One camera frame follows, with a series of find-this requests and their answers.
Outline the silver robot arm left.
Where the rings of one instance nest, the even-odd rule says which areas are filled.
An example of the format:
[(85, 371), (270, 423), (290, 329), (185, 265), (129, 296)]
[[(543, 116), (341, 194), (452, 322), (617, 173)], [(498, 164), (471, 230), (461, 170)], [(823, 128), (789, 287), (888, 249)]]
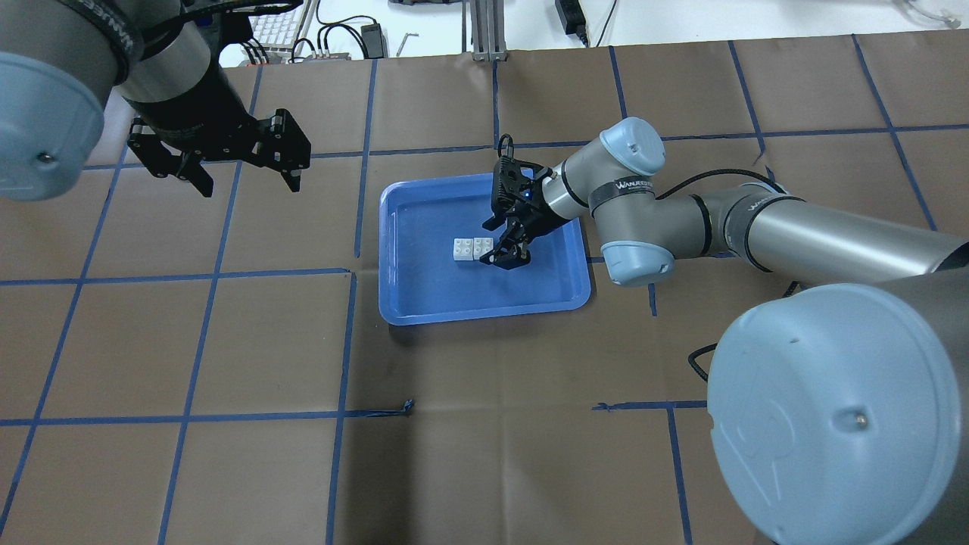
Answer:
[(205, 162), (240, 160), (298, 192), (311, 145), (293, 114), (247, 111), (220, 52), (252, 36), (251, 15), (298, 1), (4, 1), (2, 197), (42, 201), (71, 190), (104, 130), (111, 93), (132, 108), (126, 141), (156, 177), (204, 197)]

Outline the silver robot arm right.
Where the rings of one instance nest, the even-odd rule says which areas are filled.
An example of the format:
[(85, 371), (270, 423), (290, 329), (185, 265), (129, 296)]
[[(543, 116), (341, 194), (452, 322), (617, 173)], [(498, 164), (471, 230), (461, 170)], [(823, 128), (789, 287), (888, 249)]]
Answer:
[(485, 265), (588, 213), (620, 286), (730, 253), (799, 293), (746, 311), (712, 349), (707, 412), (731, 496), (777, 544), (967, 542), (967, 241), (817, 206), (760, 173), (657, 195), (659, 134), (621, 120), (554, 167), (497, 146)]

